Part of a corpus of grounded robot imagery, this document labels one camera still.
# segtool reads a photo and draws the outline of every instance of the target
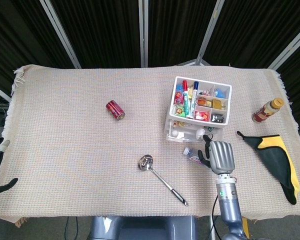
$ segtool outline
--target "sauce bottle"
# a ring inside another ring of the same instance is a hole
[[[283,105],[284,100],[281,98],[275,98],[272,101],[268,101],[258,111],[252,114],[252,120],[256,123],[260,123],[278,112]]]

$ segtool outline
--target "beige tablecloth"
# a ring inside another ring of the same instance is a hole
[[[0,218],[54,216],[206,216],[217,195],[217,176],[182,155],[188,144],[166,141],[164,123],[176,76],[232,85],[223,140],[235,158],[242,215],[249,219],[300,215],[300,193],[291,205],[279,182],[236,134],[280,134],[300,182],[300,137],[279,75],[269,69],[173,66],[143,69],[54,69],[27,65],[17,73],[3,137],[11,141],[0,168]],[[280,97],[285,106],[263,123],[251,113]],[[116,121],[109,100],[124,109]],[[182,205],[140,157],[189,203]]]

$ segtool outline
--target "white organizer box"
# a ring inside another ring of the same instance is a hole
[[[183,80],[187,81],[188,87],[192,86],[194,82],[197,81],[199,83],[198,90],[197,90],[198,93],[210,89],[210,96],[198,94],[196,98],[197,99],[205,98],[206,100],[210,100],[210,101],[220,100],[222,105],[224,106],[224,109],[221,110],[212,107],[196,105],[195,111],[208,112],[209,118],[211,118],[212,114],[222,114],[224,116],[224,123],[211,122],[210,121],[211,119],[209,119],[209,121],[201,121],[201,120],[175,115],[173,111],[174,111],[176,86],[182,85]],[[215,89],[219,89],[220,91],[222,91],[224,93],[225,98],[214,97]],[[167,140],[175,141],[175,142],[198,142],[196,139],[196,131],[202,128],[202,126],[214,127],[215,129],[212,131],[214,135],[220,133],[221,132],[220,129],[227,126],[229,122],[231,93],[232,93],[232,86],[228,84],[177,76],[174,81],[173,91],[171,95],[171,102],[166,114],[166,120],[164,126],[164,132],[166,133]],[[185,123],[186,126],[174,127],[175,121],[183,122]]]

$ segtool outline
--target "black and yellow oven mitt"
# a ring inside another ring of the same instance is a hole
[[[268,171],[281,183],[286,199],[295,205],[297,194],[300,192],[300,184],[281,136],[244,136],[239,131],[236,133],[257,151]]]

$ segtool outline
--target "soda can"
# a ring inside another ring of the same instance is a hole
[[[111,100],[107,103],[105,106],[106,109],[108,109],[109,112],[112,113],[113,117],[117,120],[123,119],[125,117],[125,111],[114,101]]]

